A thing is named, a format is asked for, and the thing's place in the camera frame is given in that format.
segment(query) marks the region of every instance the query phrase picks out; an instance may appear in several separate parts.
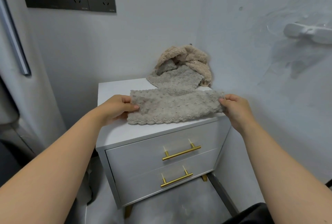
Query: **nightstand top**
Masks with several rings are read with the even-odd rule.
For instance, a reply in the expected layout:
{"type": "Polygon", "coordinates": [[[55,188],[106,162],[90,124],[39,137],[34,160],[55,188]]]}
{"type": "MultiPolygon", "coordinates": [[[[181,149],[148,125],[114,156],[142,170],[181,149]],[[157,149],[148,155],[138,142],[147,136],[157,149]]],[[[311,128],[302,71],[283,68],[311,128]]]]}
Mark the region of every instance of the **nightstand top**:
{"type": "MultiPolygon", "coordinates": [[[[149,90],[156,87],[145,78],[116,82],[100,83],[98,87],[98,105],[116,94],[130,95],[130,90],[149,90]]],[[[209,90],[209,87],[198,87],[199,90],[209,90]]],[[[217,116],[204,117],[181,123],[163,123],[154,125],[129,125],[126,120],[117,120],[109,126],[104,126],[98,136],[96,149],[103,151],[144,139],[160,136],[189,127],[216,121],[217,116]]]]}

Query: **towel pile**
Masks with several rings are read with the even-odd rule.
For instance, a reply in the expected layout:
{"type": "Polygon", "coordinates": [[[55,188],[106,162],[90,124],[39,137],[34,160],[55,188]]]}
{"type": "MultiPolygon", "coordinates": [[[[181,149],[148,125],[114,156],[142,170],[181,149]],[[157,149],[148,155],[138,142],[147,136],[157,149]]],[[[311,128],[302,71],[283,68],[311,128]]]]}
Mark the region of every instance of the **towel pile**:
{"type": "Polygon", "coordinates": [[[132,102],[140,106],[128,116],[131,125],[184,122],[224,109],[221,93],[196,89],[209,86],[212,75],[208,55],[192,45],[168,48],[146,79],[157,89],[131,91],[132,102]]]}

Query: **drawer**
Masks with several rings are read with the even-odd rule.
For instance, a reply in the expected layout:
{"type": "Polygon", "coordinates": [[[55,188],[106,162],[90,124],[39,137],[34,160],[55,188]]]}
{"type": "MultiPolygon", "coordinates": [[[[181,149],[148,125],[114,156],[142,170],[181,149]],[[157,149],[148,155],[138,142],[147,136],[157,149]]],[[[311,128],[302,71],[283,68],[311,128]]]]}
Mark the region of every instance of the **drawer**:
{"type": "Polygon", "coordinates": [[[106,150],[106,155],[114,176],[130,178],[163,166],[176,163],[195,155],[221,148],[230,127],[226,117],[220,121],[176,131],[132,144],[106,150]],[[165,151],[173,155],[188,149],[191,144],[200,149],[162,160],[165,151]]]}
{"type": "Polygon", "coordinates": [[[214,149],[126,180],[114,176],[121,205],[132,204],[212,171],[219,151],[219,149],[214,149]],[[163,184],[163,177],[167,182],[170,182],[186,175],[184,168],[193,175],[165,187],[160,187],[163,184]]]}

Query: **drawer handle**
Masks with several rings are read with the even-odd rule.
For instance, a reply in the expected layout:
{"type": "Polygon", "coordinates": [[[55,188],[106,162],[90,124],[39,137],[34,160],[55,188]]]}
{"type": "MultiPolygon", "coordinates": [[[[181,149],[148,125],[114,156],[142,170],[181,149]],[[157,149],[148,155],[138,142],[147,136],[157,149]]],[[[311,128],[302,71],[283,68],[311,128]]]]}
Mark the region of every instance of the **drawer handle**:
{"type": "Polygon", "coordinates": [[[185,153],[188,153],[188,152],[192,152],[192,151],[195,151],[195,150],[198,150],[201,148],[201,146],[195,146],[193,143],[190,143],[191,145],[191,149],[189,150],[186,150],[186,151],[182,151],[182,152],[179,152],[177,154],[173,154],[173,155],[169,155],[168,154],[168,151],[165,151],[165,154],[166,154],[166,157],[163,158],[163,161],[166,160],[166,159],[171,159],[171,158],[174,158],[176,156],[179,156],[179,155],[182,155],[182,154],[185,154],[185,153]]]}
{"type": "Polygon", "coordinates": [[[193,173],[188,173],[186,169],[185,169],[185,173],[186,173],[185,176],[182,176],[182,177],[180,177],[180,178],[177,178],[177,179],[172,180],[172,181],[169,181],[169,182],[166,182],[165,178],[163,177],[164,184],[160,185],[160,187],[164,187],[164,186],[166,186],[166,185],[172,184],[172,183],[174,183],[174,182],[176,182],[176,181],[182,180],[182,179],[184,179],[184,178],[187,178],[187,177],[190,177],[190,176],[193,175],[193,173]]]}

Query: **white nightstand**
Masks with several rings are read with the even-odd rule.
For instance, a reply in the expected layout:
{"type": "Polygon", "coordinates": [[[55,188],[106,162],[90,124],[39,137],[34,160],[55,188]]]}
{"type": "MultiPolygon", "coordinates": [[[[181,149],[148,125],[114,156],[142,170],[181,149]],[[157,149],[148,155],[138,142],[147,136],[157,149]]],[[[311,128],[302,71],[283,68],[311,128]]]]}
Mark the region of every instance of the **white nightstand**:
{"type": "MultiPolygon", "coordinates": [[[[116,94],[154,88],[145,78],[100,83],[98,105],[116,94]]],[[[198,176],[206,179],[229,129],[222,113],[183,123],[141,126],[118,120],[103,127],[96,149],[118,208],[198,176]]]]}

